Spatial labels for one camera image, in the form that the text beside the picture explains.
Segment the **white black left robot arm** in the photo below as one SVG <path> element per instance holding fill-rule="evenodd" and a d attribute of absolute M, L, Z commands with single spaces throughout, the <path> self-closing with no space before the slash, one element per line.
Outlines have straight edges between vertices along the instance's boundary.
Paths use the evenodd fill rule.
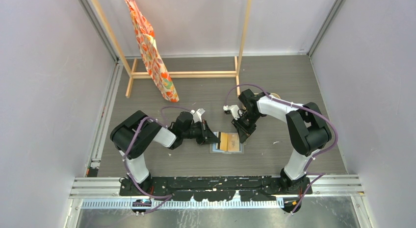
<path fill-rule="evenodd" d="M 150 191 L 151 174 L 144 152 L 152 142 L 174 150 L 184 139 L 194 139 L 199 145 L 220 143 L 220 138 L 202 119 L 203 109 L 182 111 L 175 121 L 164 127 L 156 119 L 138 110 L 113 129 L 110 140 L 122 156 L 132 190 L 144 196 Z"/>

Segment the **gold card black stripe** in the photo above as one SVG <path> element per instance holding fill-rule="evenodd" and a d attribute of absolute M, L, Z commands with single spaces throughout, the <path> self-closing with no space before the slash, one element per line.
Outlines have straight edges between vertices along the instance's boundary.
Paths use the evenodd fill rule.
<path fill-rule="evenodd" d="M 228 152 L 236 153 L 240 151 L 239 135 L 237 133 L 229 133 Z"/>

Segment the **grey card holder wallet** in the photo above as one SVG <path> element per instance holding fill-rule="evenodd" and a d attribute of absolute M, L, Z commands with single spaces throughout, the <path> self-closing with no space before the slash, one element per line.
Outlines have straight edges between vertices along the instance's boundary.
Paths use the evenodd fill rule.
<path fill-rule="evenodd" d="M 244 144 L 240 143 L 237 133 L 214 132 L 220 143 L 210 144 L 210 153 L 243 154 Z"/>

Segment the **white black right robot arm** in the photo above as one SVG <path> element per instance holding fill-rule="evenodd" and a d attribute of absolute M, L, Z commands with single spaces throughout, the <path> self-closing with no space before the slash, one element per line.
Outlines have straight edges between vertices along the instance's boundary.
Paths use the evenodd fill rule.
<path fill-rule="evenodd" d="M 255 94 L 250 89 L 241 92 L 238 99 L 243 109 L 238 105 L 225 104 L 223 110 L 232 115 L 232 124 L 241 143 L 245 143 L 254 133 L 256 122 L 261 117 L 270 116 L 286 123 L 293 151 L 288 163 L 281 169 L 278 185 L 287 194 L 299 190 L 306 180 L 310 161 L 332 139 L 328 120 L 314 102 L 291 103 L 268 92 Z"/>

